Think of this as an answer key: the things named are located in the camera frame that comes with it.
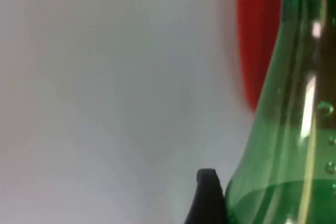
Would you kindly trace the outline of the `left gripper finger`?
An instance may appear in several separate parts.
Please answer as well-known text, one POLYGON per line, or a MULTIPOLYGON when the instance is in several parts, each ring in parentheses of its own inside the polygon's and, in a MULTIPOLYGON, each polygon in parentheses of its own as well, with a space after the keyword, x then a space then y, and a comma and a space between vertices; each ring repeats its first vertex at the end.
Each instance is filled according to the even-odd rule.
POLYGON ((197 187, 186 224, 228 223, 225 198, 216 170, 205 168, 197 171, 197 187))

